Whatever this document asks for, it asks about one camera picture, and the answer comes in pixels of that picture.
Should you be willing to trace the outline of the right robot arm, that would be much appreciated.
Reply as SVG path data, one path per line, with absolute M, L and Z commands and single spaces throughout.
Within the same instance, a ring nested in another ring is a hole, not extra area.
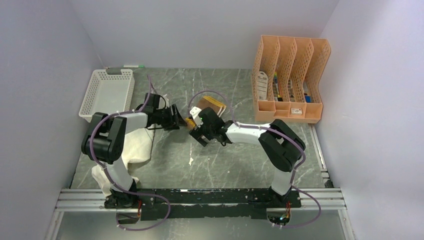
M 210 107 L 193 107 L 189 115 L 194 121 L 189 134 L 202 146 L 211 140 L 222 146 L 238 143 L 260 146 L 274 166 L 269 188 L 270 202 L 275 207 L 282 207 L 288 202 L 295 172 L 306 159 L 306 145 L 285 122 L 280 119 L 266 124 L 224 121 Z

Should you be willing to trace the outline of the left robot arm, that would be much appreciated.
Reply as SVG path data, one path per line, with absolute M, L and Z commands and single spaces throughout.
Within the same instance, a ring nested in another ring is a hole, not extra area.
M 160 102 L 159 94 L 146 93 L 143 104 L 132 111 L 96 112 L 81 143 L 81 151 L 105 173 L 110 183 L 106 209 L 129 209 L 139 204 L 137 184 L 122 159 L 125 136 L 136 130 L 179 130 L 188 124 L 175 104 Z

